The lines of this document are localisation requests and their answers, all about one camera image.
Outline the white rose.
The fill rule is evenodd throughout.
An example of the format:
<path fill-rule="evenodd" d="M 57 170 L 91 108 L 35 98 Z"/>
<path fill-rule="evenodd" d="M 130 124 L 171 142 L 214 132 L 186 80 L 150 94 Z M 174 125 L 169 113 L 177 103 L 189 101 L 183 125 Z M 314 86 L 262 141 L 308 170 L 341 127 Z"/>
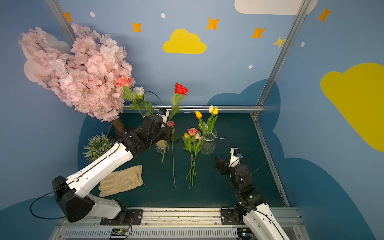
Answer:
<path fill-rule="evenodd" d="M 145 90 L 143 87 L 133 88 L 133 94 L 135 94 L 135 97 L 132 100 L 132 105 L 143 117 L 154 113 L 152 103 L 145 100 Z"/>

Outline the orange yellow tulip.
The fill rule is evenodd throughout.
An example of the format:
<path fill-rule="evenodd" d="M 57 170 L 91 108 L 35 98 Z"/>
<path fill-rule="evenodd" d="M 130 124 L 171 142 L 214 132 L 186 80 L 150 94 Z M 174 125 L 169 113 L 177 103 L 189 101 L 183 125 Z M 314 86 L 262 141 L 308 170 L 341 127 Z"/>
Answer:
<path fill-rule="evenodd" d="M 195 111 L 195 115 L 196 115 L 197 119 L 199 120 L 199 129 L 202 133 L 202 136 L 204 136 L 207 129 L 206 129 L 206 124 L 202 120 L 203 115 L 200 111 Z"/>

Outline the red rose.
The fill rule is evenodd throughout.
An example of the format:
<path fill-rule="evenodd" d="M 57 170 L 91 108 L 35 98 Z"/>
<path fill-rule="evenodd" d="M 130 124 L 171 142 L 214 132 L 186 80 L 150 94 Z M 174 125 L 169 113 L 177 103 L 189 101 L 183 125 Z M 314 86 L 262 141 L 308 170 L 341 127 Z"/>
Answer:
<path fill-rule="evenodd" d="M 175 94 L 171 98 L 172 108 L 171 112 L 168 118 L 168 122 L 172 121 L 172 118 L 180 111 L 180 102 L 185 99 L 186 96 L 188 96 L 188 88 L 184 87 L 183 85 L 176 83 L 175 85 Z M 165 153 L 162 157 L 162 163 L 165 158 Z"/>

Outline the cream white tulip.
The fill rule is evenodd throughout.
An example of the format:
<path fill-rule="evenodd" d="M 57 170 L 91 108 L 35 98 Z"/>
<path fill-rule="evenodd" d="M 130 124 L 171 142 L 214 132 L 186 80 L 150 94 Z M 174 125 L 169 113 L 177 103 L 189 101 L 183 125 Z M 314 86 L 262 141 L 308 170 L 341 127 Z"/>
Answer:
<path fill-rule="evenodd" d="M 211 133 L 212 132 L 212 122 L 213 122 L 213 118 L 214 118 L 214 109 L 215 107 L 214 106 L 210 106 L 209 108 L 209 113 L 210 113 L 210 117 L 208 118 L 208 121 L 207 121 L 207 126 L 208 126 L 208 132 Z"/>

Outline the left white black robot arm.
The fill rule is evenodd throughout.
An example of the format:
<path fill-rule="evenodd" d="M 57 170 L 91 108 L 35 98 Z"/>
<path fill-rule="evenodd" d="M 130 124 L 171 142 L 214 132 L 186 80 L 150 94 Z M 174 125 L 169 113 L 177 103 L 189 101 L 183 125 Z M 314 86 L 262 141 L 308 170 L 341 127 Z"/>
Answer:
<path fill-rule="evenodd" d="M 118 134 L 119 141 L 97 160 L 64 178 L 52 181 L 55 199 L 70 223 L 86 217 L 102 218 L 101 225 L 119 225 L 128 218 L 128 209 L 116 200 L 92 195 L 91 190 L 115 169 L 150 149 L 160 140 L 169 141 L 172 127 L 167 124 L 169 112 L 145 116 L 134 131 Z"/>

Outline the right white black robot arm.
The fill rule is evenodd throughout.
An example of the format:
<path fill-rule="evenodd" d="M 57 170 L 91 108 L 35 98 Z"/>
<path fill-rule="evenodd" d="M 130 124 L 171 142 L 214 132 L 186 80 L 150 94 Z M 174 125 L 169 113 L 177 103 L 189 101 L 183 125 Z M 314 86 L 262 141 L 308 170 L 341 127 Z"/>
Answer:
<path fill-rule="evenodd" d="M 252 174 L 241 163 L 241 158 L 225 163 L 219 156 L 215 156 L 215 161 L 215 169 L 221 175 L 229 176 L 238 201 L 233 209 L 221 208 L 222 225 L 245 225 L 258 240 L 288 240 L 289 236 L 254 187 Z"/>

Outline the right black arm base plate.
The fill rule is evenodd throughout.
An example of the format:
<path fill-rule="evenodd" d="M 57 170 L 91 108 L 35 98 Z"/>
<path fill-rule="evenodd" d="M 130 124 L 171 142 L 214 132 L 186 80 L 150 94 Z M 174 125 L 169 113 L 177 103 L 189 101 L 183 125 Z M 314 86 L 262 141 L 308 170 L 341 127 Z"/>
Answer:
<path fill-rule="evenodd" d="M 234 209 L 230 208 L 221 208 L 221 223 L 222 225 L 243 225 L 243 221 L 241 220 L 239 213 Z"/>

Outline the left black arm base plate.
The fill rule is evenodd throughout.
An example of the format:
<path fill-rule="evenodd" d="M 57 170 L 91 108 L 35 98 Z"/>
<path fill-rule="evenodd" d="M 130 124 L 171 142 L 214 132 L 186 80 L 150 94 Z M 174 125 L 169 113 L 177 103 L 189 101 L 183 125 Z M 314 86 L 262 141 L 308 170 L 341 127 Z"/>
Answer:
<path fill-rule="evenodd" d="M 114 219 L 102 218 L 101 226 L 139 226 L 143 217 L 141 209 L 122 210 Z"/>

